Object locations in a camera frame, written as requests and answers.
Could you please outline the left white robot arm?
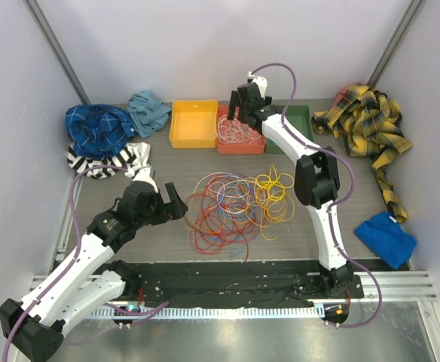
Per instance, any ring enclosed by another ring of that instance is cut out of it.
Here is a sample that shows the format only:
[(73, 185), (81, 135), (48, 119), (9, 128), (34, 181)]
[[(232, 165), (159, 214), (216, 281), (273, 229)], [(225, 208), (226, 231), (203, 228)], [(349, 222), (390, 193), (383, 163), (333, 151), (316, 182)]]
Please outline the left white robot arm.
[(139, 272), (118, 260), (88, 284), (87, 279), (110, 260), (136, 232), (148, 225), (181, 219), (188, 211), (173, 183), (165, 185), (164, 202), (147, 177), (131, 182), (113, 207), (96, 215), (75, 249), (21, 300), (0, 306), (2, 332), (30, 361), (47, 361), (65, 337), (92, 311), (117, 299), (130, 301), (139, 292)]

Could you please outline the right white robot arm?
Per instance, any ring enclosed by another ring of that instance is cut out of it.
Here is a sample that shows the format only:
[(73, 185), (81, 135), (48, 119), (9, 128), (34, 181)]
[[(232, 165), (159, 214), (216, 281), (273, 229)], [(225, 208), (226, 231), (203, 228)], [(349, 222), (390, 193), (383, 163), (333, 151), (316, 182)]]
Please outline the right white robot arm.
[(338, 222), (340, 180), (332, 149), (322, 149), (296, 130), (271, 98), (261, 96), (259, 86), (249, 82), (231, 92), (228, 117), (248, 125), (277, 146), (295, 166), (295, 196), (313, 223), (319, 250), (319, 286), (316, 293), (335, 298), (353, 280), (353, 268), (344, 249)]

